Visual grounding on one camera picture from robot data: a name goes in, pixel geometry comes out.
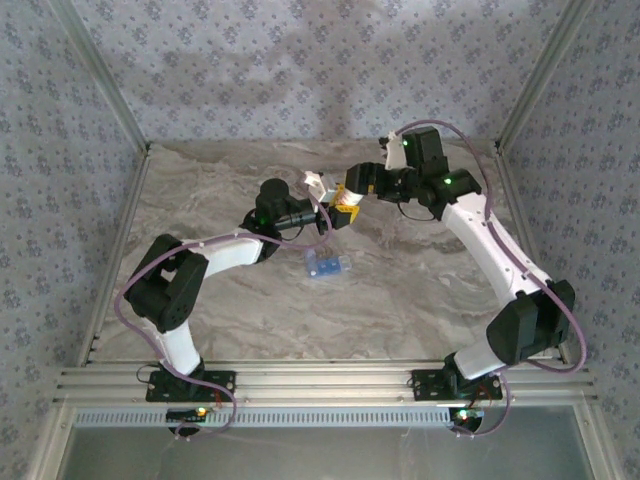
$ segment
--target wall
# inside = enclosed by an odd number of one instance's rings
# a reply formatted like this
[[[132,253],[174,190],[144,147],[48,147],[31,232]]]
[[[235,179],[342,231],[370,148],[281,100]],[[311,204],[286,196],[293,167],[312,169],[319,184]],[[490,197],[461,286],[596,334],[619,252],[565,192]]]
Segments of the wall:
[[[508,157],[545,266],[576,287],[588,366],[640,478],[640,5],[599,3]]]
[[[0,2],[0,478],[85,333],[137,155],[45,1]]]
[[[152,140],[495,138],[566,0],[74,0]]]

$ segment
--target white object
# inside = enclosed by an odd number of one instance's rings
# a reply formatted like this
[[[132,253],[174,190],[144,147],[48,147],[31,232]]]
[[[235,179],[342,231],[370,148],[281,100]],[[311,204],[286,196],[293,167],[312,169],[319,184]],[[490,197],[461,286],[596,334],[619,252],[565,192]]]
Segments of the white object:
[[[540,290],[540,288],[528,276],[523,275],[496,244],[484,220],[486,202],[486,197],[477,193],[469,193],[459,197],[456,203],[445,207],[442,222],[462,241],[475,261],[478,262],[489,279],[502,308],[516,298],[516,292],[522,291],[529,294]],[[493,213],[491,214],[491,223],[509,250],[520,262],[529,266],[530,273],[543,282],[550,279],[549,275],[525,255]]]
[[[304,172],[304,183],[309,185],[309,194],[319,203],[329,203],[336,194],[336,182],[331,175],[320,175],[314,172]],[[318,206],[313,206],[313,211],[318,211]]]
[[[237,230],[234,233],[247,232]],[[204,278],[210,277],[223,270],[239,265],[256,263],[262,250],[262,242],[254,238],[235,238],[206,247],[190,249],[194,253],[204,255],[209,261]],[[189,375],[200,363],[200,355],[193,344],[189,321],[185,321],[178,328],[160,334],[158,341],[173,367],[184,375]]]
[[[345,188],[342,194],[336,200],[336,205],[349,205],[353,207],[360,203],[360,200],[362,200],[363,198],[364,195],[353,193],[351,190],[347,190]]]
[[[389,133],[389,142],[387,143],[387,158],[384,164],[385,170],[397,170],[406,168],[407,156],[404,153],[404,144],[401,135],[394,132]]]
[[[453,360],[460,373],[467,380],[473,380],[505,366],[493,353],[486,335],[483,335],[473,345],[458,350],[453,356]]]
[[[250,232],[237,229],[233,233]],[[184,240],[183,242],[191,243],[199,242],[199,240]],[[262,241],[255,238],[235,238],[206,247],[191,248],[190,250],[203,255],[209,261],[204,274],[206,279],[229,268],[256,263],[262,251]]]
[[[200,364],[188,320],[175,330],[160,334],[158,340],[169,363],[183,375],[189,375]]]
[[[469,193],[459,197],[456,203],[445,207],[442,221],[464,243],[464,246],[478,262],[489,279],[502,308],[515,300],[517,292],[530,294],[537,292],[540,288],[527,275],[523,275],[496,244],[484,218],[486,202],[486,197],[477,193]],[[549,280],[549,275],[525,255],[493,213],[490,219],[509,250],[522,264],[529,266],[529,272],[543,282]],[[505,365],[496,357],[486,335],[483,335],[482,339],[475,344],[456,352],[453,358],[460,373],[468,380],[480,377]]]

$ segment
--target gray marble floor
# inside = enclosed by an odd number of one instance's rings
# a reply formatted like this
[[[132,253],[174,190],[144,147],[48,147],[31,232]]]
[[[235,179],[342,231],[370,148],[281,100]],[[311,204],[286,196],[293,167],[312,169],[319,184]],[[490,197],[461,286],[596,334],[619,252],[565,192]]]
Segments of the gray marble floor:
[[[446,145],[452,168],[480,175],[469,152]],[[295,184],[306,169],[342,179],[346,168],[378,161],[375,141],[201,142],[154,145],[116,287],[164,232],[203,238],[231,231],[253,207],[262,181]],[[496,213],[511,228],[494,160]],[[301,197],[299,185],[292,192]],[[428,217],[410,204],[406,212]],[[306,228],[296,240],[313,243]],[[190,318],[207,359],[442,358],[470,344],[497,312],[489,283],[472,257],[437,222],[408,220],[394,205],[366,198],[356,223],[336,232],[319,255],[349,255],[347,273],[311,279],[300,251],[222,272],[202,287]],[[128,304],[125,313],[135,315]],[[151,360],[152,352],[110,308],[94,361]]]

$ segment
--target black mounting plate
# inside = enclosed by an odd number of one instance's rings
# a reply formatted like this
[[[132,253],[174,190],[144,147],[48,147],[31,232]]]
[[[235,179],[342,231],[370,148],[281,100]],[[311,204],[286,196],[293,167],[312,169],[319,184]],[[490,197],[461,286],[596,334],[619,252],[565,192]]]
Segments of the black mounting plate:
[[[205,370],[198,378],[204,382],[214,383],[235,393],[236,372],[232,370]],[[230,402],[231,399],[222,392],[218,392],[207,387],[194,389],[193,394],[184,388],[184,380],[174,377],[166,370],[156,370],[149,376],[146,400],[150,403],[212,403],[218,401]]]
[[[455,396],[447,385],[442,370],[412,370],[409,386],[416,402],[428,400],[501,400],[502,389],[497,377],[486,377],[474,383],[468,391]]]

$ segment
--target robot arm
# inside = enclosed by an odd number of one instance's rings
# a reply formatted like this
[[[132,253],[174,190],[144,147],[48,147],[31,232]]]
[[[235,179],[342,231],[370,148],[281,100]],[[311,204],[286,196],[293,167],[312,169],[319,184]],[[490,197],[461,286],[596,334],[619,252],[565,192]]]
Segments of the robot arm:
[[[486,198],[480,185],[466,170],[449,171],[437,130],[427,128],[381,139],[386,164],[362,163],[347,171],[344,187],[335,188],[328,177],[307,172],[306,183],[316,200],[328,210],[332,227],[352,223],[358,202],[369,194],[392,203],[418,203],[444,222],[467,247],[487,275],[501,312],[475,344],[445,359],[443,378],[456,398],[475,392],[477,382],[504,366],[515,365],[565,340],[568,321],[555,304],[496,245],[485,224]],[[500,222],[491,218],[500,237],[537,278],[564,303],[573,307],[574,291],[566,281],[554,283],[517,246]],[[239,232],[257,233],[275,240],[289,228],[315,224],[323,233],[327,225],[310,200],[289,195],[287,184],[267,180]],[[136,272],[181,242],[170,235],[156,239]],[[171,364],[185,375],[204,369],[188,325],[188,316],[205,278],[223,270],[251,265],[269,258],[278,245],[258,239],[235,238],[177,254],[150,270],[126,293],[139,316],[153,323],[157,339]]]

